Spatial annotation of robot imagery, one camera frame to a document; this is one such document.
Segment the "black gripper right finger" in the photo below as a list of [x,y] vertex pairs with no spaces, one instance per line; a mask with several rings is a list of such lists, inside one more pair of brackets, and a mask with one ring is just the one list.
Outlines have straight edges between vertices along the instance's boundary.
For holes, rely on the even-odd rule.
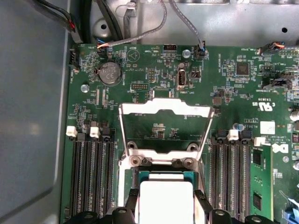
[[201,190],[194,191],[194,224],[274,224],[274,221],[260,216],[249,215],[244,221],[231,217],[231,215],[220,209],[213,209],[207,197]]

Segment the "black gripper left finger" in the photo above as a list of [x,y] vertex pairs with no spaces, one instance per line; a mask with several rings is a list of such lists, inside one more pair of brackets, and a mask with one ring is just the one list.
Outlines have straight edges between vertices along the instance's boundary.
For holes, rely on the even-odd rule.
[[96,212],[84,211],[76,214],[65,224],[135,224],[135,208],[139,189],[131,189],[124,207],[115,208],[111,213],[99,217]]

